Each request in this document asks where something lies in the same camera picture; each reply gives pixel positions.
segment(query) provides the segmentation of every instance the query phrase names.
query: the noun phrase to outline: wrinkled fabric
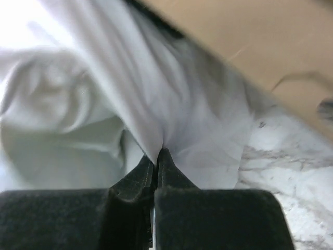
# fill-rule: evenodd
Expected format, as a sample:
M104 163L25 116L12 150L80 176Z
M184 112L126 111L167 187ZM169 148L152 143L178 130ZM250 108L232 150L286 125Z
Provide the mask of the wrinkled fabric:
M199 187L234 187L252 124L239 75L121 0L0 16L0 189L107 187L163 147Z

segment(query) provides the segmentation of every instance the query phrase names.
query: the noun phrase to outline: white cloth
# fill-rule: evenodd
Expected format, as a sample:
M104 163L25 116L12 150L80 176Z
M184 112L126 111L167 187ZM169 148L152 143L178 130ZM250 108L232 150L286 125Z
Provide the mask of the white cloth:
M0 1L0 189L98 188L168 148L233 188L252 124L241 77L121 0Z

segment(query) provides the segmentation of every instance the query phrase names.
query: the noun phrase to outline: brown cardboard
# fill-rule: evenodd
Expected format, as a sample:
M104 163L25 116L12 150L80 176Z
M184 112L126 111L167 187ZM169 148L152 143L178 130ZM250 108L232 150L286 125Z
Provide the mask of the brown cardboard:
M316 112L333 96L327 0L142 0L333 140Z

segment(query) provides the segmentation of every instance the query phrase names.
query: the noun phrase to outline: marble surface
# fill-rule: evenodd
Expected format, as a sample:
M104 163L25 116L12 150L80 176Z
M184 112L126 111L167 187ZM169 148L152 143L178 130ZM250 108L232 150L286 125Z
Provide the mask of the marble surface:
M333 249L333 144L272 102L260 105L236 188L271 191L297 250Z

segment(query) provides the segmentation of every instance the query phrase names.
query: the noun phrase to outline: black object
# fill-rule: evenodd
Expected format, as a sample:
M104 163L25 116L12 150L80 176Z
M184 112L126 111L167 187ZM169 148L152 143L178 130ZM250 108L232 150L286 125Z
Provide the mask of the black object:
M110 189L0 195L0 250L292 250L284 215L260 190L200 190L167 149Z
M166 21L162 20L158 15L152 12L149 8L147 8L143 3L139 0L125 0L128 4L137 9L142 15L148 18L153 24L156 25L162 31L167 32L175 39L182 39L184 35L179 32L175 27L170 26Z

